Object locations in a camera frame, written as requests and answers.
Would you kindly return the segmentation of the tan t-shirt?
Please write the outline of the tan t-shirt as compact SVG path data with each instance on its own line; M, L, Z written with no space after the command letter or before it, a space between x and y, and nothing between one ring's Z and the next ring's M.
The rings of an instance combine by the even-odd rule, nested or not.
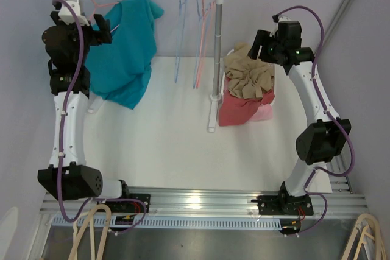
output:
M274 67L260 59L250 59L247 56L250 49L247 43L236 43L233 52L224 57L227 89L240 99L262 99L274 89Z

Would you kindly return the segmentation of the pink wire hanger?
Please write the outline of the pink wire hanger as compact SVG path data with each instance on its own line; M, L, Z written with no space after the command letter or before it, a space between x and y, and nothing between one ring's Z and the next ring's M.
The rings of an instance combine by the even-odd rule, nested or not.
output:
M193 75L193 88L198 89L202 77L205 55L208 46L208 32L210 29L211 19L213 17L213 9L215 2L205 0L196 0L198 27L197 27L197 46L196 46L196 63Z

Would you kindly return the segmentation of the light blue wire hanger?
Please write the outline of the light blue wire hanger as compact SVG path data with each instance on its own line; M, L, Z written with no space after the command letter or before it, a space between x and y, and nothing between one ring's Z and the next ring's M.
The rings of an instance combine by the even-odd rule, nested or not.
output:
M175 47L175 70L174 70L174 82L177 83L180 69L180 59L182 53L183 35L185 30L186 20L186 5L187 0L179 0L179 18L176 34L176 47Z
M202 58L202 50L204 48L204 34L206 20L209 11L209 5L205 3L205 0L196 0L197 5L197 16L198 16L198 27L197 27L197 46L196 46L196 57L195 67L193 75L193 89L198 89L198 75L200 71L200 60Z

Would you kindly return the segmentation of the pink t-shirt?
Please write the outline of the pink t-shirt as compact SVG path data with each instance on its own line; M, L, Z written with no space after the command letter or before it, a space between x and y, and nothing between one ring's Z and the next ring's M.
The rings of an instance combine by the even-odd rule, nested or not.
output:
M260 105L251 117L251 121L263 121L273 117L272 106L269 104Z

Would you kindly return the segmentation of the coral red t-shirt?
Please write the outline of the coral red t-shirt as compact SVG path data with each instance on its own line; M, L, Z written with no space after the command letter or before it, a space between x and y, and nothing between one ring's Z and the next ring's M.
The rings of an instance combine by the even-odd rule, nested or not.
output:
M265 93L262 99L240 99L225 90L224 99L219 109L219 126L236 126L250 122L258 107L264 104L271 105L274 98L274 90Z

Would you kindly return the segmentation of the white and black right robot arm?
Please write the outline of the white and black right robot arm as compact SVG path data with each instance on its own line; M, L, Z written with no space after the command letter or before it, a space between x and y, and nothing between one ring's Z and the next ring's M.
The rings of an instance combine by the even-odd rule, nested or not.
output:
M291 175L282 183L275 199L258 205L261 213L270 209L291 214L302 208L312 214L312 181L320 174L331 174L327 164L340 155L351 123L341 119L332 107L315 72L314 53L311 48L302 47L300 23L285 17L275 17L274 21L276 28L272 32L257 31L248 57L284 69L301 99L307 127L296 139L298 160Z

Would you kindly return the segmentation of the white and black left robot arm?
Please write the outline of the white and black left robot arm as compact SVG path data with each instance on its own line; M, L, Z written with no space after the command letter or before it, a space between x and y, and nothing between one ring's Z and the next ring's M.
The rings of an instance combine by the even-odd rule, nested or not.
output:
M48 62L51 93L55 103L55 136L49 166L38 171L37 180L55 199L110 198L118 212L130 208L131 196L124 182L104 178L87 166L83 147L84 120L90 97L90 73L78 71L80 38L75 23L66 24L52 12L54 26L42 34Z

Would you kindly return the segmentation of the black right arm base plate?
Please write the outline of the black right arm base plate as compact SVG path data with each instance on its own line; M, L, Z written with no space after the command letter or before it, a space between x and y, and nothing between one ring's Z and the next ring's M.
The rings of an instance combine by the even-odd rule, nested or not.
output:
M258 206L259 215L298 216L302 210L306 216L313 216L313 205L308 195L293 197L290 195L260 195L250 201Z

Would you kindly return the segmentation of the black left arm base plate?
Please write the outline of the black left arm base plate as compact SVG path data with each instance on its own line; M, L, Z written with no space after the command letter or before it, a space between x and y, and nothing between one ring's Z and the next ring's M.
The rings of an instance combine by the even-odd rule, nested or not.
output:
M124 195L125 201L118 199L95 199L98 203L106 204L113 213L148 213L151 195L147 193L130 193Z

